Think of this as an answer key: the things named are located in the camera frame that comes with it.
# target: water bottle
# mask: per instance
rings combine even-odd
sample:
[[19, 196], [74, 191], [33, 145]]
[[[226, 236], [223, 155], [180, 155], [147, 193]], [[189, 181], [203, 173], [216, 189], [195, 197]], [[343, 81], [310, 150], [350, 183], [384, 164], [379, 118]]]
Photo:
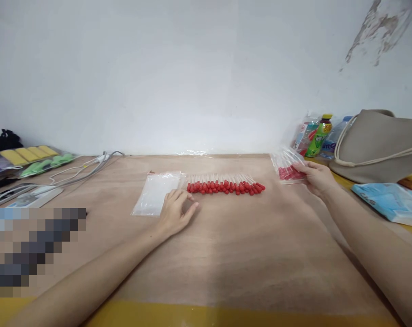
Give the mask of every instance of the water bottle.
[[334, 149], [336, 148], [336, 142], [338, 141], [339, 135], [342, 133], [345, 126], [347, 126], [351, 118], [352, 116], [345, 116], [338, 125], [333, 127], [332, 131], [323, 143], [321, 153], [319, 154], [321, 157], [326, 159], [334, 158]]
[[293, 148], [302, 156], [306, 154], [306, 150], [312, 142], [312, 138], [309, 136], [318, 128], [318, 117], [306, 116], [304, 123], [301, 124], [299, 133], [297, 134]]

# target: plastic bottle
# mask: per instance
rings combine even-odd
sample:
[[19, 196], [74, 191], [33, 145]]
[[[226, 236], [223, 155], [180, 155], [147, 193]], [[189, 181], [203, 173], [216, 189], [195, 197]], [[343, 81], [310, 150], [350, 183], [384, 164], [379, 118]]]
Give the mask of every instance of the plastic bottle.
[[295, 140], [293, 148], [302, 156], [306, 154], [306, 150], [312, 141], [309, 135], [318, 128], [319, 122], [318, 117], [306, 116], [304, 118], [304, 123], [301, 124], [299, 133]]
[[306, 157], [313, 158], [320, 152], [323, 141], [332, 130], [332, 123], [330, 122], [330, 118], [332, 117], [332, 114], [323, 114], [315, 137], [307, 149]]
[[348, 122], [352, 116], [345, 116], [343, 120], [335, 126], [331, 133], [325, 139], [323, 146], [321, 147], [321, 153], [319, 154], [321, 157], [326, 159], [333, 159], [334, 158], [334, 149], [336, 148], [336, 142], [339, 139], [339, 135], [342, 133], [345, 126], [347, 126]]

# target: clear plastic bag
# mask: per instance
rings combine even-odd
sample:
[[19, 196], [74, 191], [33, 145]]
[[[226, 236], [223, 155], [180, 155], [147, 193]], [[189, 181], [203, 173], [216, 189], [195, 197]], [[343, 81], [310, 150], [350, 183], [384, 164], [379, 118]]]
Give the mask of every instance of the clear plastic bag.
[[271, 161], [282, 184], [304, 183], [306, 175], [297, 171], [292, 165], [303, 164], [304, 158], [294, 149], [280, 147], [270, 154]]
[[180, 188], [186, 175], [181, 172], [148, 173], [132, 216], [159, 216], [164, 204], [165, 195], [172, 189]]

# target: plastic bag with red droppers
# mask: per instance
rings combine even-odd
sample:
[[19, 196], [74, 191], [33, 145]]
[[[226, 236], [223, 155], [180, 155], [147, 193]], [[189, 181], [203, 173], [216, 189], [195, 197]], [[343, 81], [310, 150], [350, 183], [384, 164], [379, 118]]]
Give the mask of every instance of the plastic bag with red droppers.
[[304, 165], [304, 158], [294, 149], [280, 147], [274, 153], [270, 153], [270, 157], [282, 184], [298, 184], [306, 181], [306, 175], [293, 167], [294, 164]]

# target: beige handbag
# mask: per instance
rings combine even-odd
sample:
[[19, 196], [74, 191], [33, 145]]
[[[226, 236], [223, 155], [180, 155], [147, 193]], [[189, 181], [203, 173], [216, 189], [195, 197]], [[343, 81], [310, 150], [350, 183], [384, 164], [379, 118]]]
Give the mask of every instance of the beige handbag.
[[342, 131], [329, 166], [357, 183], [396, 183], [412, 174], [412, 119], [362, 110]]

